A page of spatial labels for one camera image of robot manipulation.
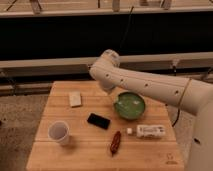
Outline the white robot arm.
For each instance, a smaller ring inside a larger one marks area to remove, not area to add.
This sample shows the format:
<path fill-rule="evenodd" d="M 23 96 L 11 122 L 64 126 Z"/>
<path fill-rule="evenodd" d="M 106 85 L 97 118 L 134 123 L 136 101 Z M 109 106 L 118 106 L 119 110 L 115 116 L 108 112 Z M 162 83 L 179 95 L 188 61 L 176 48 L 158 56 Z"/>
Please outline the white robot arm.
<path fill-rule="evenodd" d="M 191 78 L 126 70 L 119 65 L 119 54 L 107 49 L 92 64 L 89 73 L 106 92 L 120 87 L 195 115 L 185 171 L 213 171 L 213 84 Z"/>

